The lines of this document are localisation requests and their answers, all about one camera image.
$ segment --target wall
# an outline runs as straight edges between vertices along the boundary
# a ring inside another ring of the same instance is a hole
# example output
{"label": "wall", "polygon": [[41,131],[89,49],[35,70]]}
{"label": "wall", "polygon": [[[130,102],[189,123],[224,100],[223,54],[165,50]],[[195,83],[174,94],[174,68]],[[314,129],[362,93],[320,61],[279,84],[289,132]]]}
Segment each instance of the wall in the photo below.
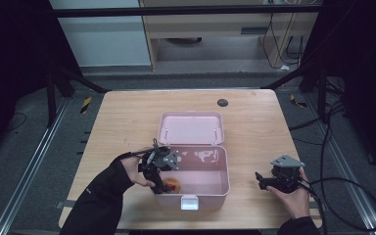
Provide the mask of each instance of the wall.
{"label": "wall", "polygon": [[[50,0],[54,9],[139,7],[137,0]],[[59,19],[80,67],[149,67],[141,17]]]}

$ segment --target person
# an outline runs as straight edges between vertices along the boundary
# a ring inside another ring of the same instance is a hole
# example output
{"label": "person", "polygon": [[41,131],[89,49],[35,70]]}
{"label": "person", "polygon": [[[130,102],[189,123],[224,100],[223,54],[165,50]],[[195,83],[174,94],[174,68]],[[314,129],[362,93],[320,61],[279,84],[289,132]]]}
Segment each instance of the person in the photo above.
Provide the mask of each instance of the person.
{"label": "person", "polygon": [[[123,193],[134,184],[155,187],[154,182],[138,172],[140,158],[130,156],[130,153],[118,156],[90,182],[75,202],[60,235],[115,234],[121,218]],[[302,170],[301,175],[307,180]],[[273,187],[267,190],[283,203],[291,216],[278,230],[279,235],[319,234],[309,217],[309,195],[304,188],[290,194]]]}

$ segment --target pink plastic storage box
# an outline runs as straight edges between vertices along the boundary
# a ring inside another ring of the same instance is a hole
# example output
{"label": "pink plastic storage box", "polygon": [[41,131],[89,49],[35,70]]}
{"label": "pink plastic storage box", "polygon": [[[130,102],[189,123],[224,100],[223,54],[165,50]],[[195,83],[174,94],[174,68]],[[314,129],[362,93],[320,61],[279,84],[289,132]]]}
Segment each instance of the pink plastic storage box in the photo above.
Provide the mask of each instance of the pink plastic storage box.
{"label": "pink plastic storage box", "polygon": [[161,119],[158,141],[178,151],[179,170],[162,171],[161,179],[175,178],[179,194],[156,195],[165,208],[216,210],[230,190],[221,115],[216,112],[167,112]]}

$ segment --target black sleeve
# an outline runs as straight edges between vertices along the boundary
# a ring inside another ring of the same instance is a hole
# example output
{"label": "black sleeve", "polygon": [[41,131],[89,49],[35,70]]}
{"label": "black sleeve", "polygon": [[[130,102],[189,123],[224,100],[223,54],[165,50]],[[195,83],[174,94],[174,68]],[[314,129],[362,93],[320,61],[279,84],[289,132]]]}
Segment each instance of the black sleeve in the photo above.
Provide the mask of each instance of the black sleeve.
{"label": "black sleeve", "polygon": [[290,219],[282,224],[277,231],[277,235],[320,235],[312,219],[308,217],[301,217],[297,219]]}
{"label": "black sleeve", "polygon": [[61,235],[115,234],[121,217],[123,193],[133,185],[120,157],[81,193],[61,229]]}

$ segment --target pink lid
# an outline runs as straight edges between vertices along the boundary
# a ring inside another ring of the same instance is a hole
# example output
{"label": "pink lid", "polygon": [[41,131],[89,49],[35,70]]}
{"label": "pink lid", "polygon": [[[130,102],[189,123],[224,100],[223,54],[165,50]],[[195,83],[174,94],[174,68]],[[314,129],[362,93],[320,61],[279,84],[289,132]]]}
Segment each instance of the pink lid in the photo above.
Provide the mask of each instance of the pink lid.
{"label": "pink lid", "polygon": [[224,141],[217,112],[166,112],[161,118],[158,141],[163,145],[219,145]]}

